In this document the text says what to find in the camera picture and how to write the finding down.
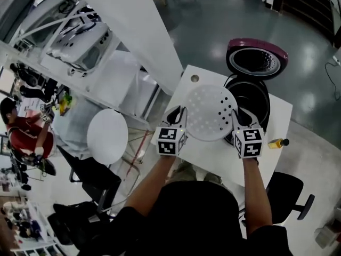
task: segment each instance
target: rice cooker lid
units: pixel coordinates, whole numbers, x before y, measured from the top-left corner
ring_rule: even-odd
[[[237,75],[271,79],[286,67],[288,54],[276,45],[255,39],[233,39],[226,54],[228,68]]]

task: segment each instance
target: yellow bottle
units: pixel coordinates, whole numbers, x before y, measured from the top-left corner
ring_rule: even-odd
[[[289,140],[288,139],[275,139],[275,140],[271,140],[268,143],[268,145],[270,149],[280,149],[283,146],[288,146]]]

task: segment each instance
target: rice cooker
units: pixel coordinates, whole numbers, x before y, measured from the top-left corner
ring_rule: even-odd
[[[237,38],[229,42],[226,63],[234,78],[224,86],[235,97],[238,108],[253,113],[266,132],[270,99],[263,80],[276,77],[286,68],[288,54],[266,41]],[[250,123],[251,119],[241,109],[238,115],[242,117],[244,124]],[[225,140],[233,144],[232,133],[226,136]]]

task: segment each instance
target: white round stool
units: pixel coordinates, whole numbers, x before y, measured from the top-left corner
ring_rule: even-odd
[[[128,126],[113,109],[98,112],[87,130],[87,145],[93,158],[104,165],[118,161],[128,143]]]

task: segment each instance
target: person in red shirt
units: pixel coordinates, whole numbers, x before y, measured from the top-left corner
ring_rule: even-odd
[[[47,158],[53,148],[53,134],[48,131],[49,123],[41,128],[35,123],[40,114],[33,117],[18,117],[15,102],[5,98],[0,103],[1,117],[6,124],[12,147],[23,155],[42,155]]]

